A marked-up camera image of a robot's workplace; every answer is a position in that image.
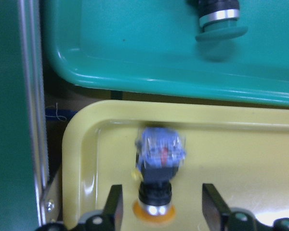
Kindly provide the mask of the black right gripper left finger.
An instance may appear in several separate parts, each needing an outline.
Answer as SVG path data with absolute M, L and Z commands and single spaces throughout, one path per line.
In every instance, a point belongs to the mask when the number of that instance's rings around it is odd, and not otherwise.
M 123 220 L 122 185 L 112 185 L 102 212 L 106 231 L 120 231 Z

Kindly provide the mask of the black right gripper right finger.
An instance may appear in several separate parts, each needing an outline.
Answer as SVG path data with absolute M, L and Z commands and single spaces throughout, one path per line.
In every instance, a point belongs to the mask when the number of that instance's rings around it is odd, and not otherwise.
M 231 210 L 212 183 L 202 184 L 202 213 L 210 231 L 224 231 Z

